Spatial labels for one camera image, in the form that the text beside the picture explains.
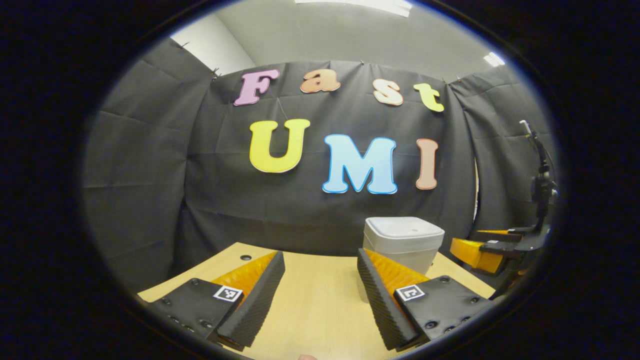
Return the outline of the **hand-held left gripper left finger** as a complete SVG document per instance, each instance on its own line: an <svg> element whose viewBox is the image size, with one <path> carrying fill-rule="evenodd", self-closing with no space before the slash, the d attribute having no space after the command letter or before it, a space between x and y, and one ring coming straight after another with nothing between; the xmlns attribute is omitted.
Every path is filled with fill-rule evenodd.
<svg viewBox="0 0 640 360"><path fill-rule="evenodd" d="M186 338L240 352L262 329L285 271L282 251L225 250L138 296Z"/></svg>

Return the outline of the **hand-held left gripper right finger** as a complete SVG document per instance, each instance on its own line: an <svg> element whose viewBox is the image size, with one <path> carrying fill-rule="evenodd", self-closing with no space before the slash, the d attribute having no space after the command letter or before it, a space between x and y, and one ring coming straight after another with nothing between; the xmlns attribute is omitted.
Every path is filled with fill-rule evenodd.
<svg viewBox="0 0 640 360"><path fill-rule="evenodd" d="M422 346L491 305L489 299L450 276L429 278L369 249L358 250L357 269L388 350Z"/></svg>

